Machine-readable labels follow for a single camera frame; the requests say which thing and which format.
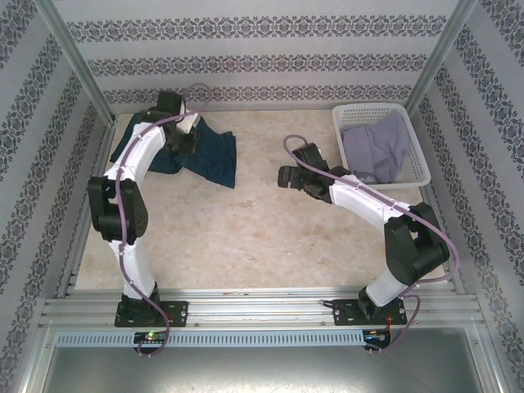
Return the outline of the lavender skirt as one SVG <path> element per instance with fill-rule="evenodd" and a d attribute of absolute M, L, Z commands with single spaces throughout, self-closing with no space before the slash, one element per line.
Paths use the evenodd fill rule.
<path fill-rule="evenodd" d="M 345 127 L 341 140 L 350 171 L 380 184 L 397 179 L 410 151 L 409 131 L 396 110 L 375 123 Z"/>

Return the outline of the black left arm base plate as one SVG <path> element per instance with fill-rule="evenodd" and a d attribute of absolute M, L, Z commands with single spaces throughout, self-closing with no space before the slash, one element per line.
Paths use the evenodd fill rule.
<path fill-rule="evenodd" d="M 186 301 L 161 301 L 160 308 L 173 328 L 184 328 L 187 324 L 188 303 Z M 132 299 L 117 305 L 115 326 L 118 328 L 165 327 L 161 313 L 145 300 Z"/>

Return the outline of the buttoned dark denim skirt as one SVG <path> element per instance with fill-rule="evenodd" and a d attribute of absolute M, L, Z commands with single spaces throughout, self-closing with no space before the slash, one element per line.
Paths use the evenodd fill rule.
<path fill-rule="evenodd" d="M 174 163 L 212 183 L 235 188 L 237 139 L 231 131 L 215 132 L 203 119 L 196 126 L 199 138 L 191 155 L 174 153 Z"/>

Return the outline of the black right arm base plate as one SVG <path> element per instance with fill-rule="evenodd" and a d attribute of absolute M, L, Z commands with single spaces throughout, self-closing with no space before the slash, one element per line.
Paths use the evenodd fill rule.
<path fill-rule="evenodd" d="M 371 317 L 361 310 L 356 299 L 325 301 L 324 306 L 332 309 L 336 326 L 386 326 L 388 323 L 404 326 L 408 322 L 404 302 L 400 299 L 379 308 Z"/>

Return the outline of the aluminium cross rail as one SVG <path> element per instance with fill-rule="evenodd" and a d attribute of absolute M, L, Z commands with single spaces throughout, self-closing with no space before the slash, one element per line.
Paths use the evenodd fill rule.
<path fill-rule="evenodd" d="M 428 285 L 413 290 L 419 298 L 405 300 L 414 328 L 466 328 L 486 322 L 477 296 L 457 293 L 452 286 Z M 284 330 L 333 328 L 326 300 L 353 299 L 352 287 L 252 288 L 225 290 L 163 290 L 164 300 L 188 303 L 187 329 Z M 55 331 L 109 330 L 114 326 L 118 291 L 74 290 L 45 301 L 40 328 Z"/>

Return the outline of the grey metal sheet panel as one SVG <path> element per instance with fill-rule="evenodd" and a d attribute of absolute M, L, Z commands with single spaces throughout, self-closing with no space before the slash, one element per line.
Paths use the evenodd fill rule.
<path fill-rule="evenodd" d="M 43 393 L 491 393 L 469 355 L 369 355 L 352 347 L 60 348 Z"/>

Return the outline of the white plastic mesh basket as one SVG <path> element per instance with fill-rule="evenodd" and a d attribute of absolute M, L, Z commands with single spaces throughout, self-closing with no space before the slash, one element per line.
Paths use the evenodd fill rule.
<path fill-rule="evenodd" d="M 345 127 L 375 123 L 392 110 L 396 110 L 402 115 L 403 121 L 409 131 L 409 154 L 404 158 L 400 174 L 393 183 L 380 184 L 368 182 L 366 178 L 361 180 L 376 189 L 395 189 L 424 186 L 429 183 L 431 179 L 430 171 L 427 167 L 425 157 L 422 153 L 422 148 L 420 147 L 420 143 L 418 142 L 417 135 L 409 119 L 408 113 L 400 104 L 386 102 L 358 103 L 340 105 L 332 109 L 332 119 L 339 151 L 341 154 L 342 164 L 344 168 L 350 170 L 347 165 L 344 149 L 342 146 L 341 131 Z"/>

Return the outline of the aluminium frame post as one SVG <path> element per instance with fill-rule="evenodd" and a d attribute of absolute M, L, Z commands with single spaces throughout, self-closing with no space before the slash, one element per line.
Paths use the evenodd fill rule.
<path fill-rule="evenodd" d="M 404 104 L 410 118 L 412 118 L 417 111 L 418 106 L 427 93 L 427 90 L 430 88 L 435 75 L 447 57 L 449 50 L 453 47 L 454 41 L 458 37 L 477 3 L 478 0 L 457 1 L 455 9 L 442 30 L 431 55 L 428 57 L 426 65 L 422 68 L 422 73 L 418 77 L 417 82 L 413 86 L 413 89 Z"/>
<path fill-rule="evenodd" d="M 113 124 L 115 114 L 111 110 L 105 95 L 100 89 L 91 68 L 80 51 L 66 22 L 62 18 L 53 0 L 33 0 L 63 54 L 85 88 L 98 114 L 108 123 Z"/>

